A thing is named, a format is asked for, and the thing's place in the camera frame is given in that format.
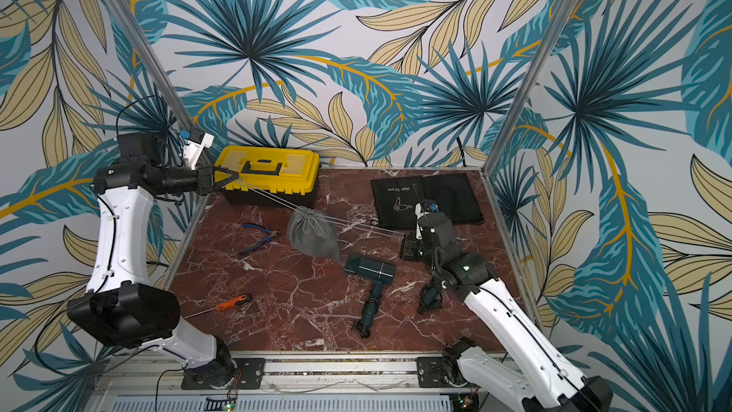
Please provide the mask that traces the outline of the dark green hair dryer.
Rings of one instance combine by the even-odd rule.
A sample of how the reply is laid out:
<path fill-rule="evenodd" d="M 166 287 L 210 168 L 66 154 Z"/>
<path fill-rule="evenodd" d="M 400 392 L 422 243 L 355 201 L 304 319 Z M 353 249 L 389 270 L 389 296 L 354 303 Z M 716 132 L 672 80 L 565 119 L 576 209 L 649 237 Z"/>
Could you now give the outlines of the dark green hair dryer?
<path fill-rule="evenodd" d="M 377 312 L 379 312 L 383 289 L 394 281 L 396 265 L 351 254 L 344 266 L 344 272 L 371 283 L 372 287 L 369 297 L 363 305 L 361 318 L 353 325 L 354 330 L 358 331 L 362 339 L 368 339 L 371 337 L 371 328 Z"/>

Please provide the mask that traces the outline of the black hair dryer bag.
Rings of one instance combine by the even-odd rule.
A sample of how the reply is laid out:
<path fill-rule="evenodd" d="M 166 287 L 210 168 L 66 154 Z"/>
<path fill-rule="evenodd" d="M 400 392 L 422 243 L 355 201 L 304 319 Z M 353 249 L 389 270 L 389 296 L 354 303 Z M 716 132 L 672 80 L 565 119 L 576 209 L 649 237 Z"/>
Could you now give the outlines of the black hair dryer bag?
<path fill-rule="evenodd" d="M 436 205 L 455 225 L 484 222 L 467 173 L 373 179 L 371 187 L 381 228 L 412 230 L 418 203 L 425 210 Z"/>

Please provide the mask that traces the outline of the grey fabric drawstring pouch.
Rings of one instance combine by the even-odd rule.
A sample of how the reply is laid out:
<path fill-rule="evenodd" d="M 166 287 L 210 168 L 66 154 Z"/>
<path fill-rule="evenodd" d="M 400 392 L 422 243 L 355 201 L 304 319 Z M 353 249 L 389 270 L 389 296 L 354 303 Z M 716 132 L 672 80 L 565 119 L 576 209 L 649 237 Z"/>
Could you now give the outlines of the grey fabric drawstring pouch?
<path fill-rule="evenodd" d="M 287 237 L 291 246 L 303 255 L 341 263 L 337 232 L 319 211 L 297 208 L 288 222 Z"/>

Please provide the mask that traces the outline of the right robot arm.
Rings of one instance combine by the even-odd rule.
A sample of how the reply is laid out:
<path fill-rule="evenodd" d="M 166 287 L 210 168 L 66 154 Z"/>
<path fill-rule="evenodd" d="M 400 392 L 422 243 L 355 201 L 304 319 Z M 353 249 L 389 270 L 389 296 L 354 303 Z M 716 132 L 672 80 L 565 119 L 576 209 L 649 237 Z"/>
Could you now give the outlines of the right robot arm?
<path fill-rule="evenodd" d="M 607 411 L 613 392 L 600 376 L 583 373 L 523 312 L 488 262 L 463 250 L 453 222 L 436 209 L 416 210 L 416 232 L 402 259 L 424 263 L 438 290 L 449 290 L 485 323 L 516 364 L 488 355 L 463 338 L 442 352 L 451 385 L 476 385 L 513 411 Z"/>

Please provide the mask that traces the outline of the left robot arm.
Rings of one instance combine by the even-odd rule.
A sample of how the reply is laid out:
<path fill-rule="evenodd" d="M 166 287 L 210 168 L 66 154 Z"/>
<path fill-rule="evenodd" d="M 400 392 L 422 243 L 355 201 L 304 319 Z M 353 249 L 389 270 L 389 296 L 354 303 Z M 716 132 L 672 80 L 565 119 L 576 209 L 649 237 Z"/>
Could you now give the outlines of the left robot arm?
<path fill-rule="evenodd" d="M 214 137 L 183 132 L 179 166 L 164 163 L 152 135 L 118 137 L 119 158 L 99 169 L 91 189 L 100 209 L 93 274 L 83 298 L 71 301 L 70 320 L 106 346 L 158 350 L 178 360 L 196 381 L 234 372 L 225 342 L 196 329 L 180 314 L 177 297 L 150 284 L 147 234 L 154 203 L 162 196 L 209 195 L 236 180 L 217 181 L 217 167 L 199 159 Z"/>

